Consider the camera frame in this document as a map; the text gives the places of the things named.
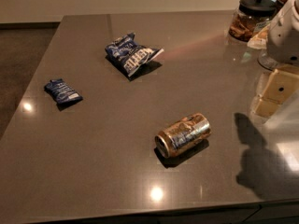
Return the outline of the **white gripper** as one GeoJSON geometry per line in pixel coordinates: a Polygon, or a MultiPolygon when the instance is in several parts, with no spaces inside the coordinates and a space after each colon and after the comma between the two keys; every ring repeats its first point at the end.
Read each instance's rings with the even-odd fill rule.
{"type": "MultiPolygon", "coordinates": [[[[299,64],[299,0],[288,0],[271,21],[267,53],[279,63],[299,64]]],[[[270,118],[299,89],[299,68],[276,68],[261,76],[253,112],[270,118]]]]}

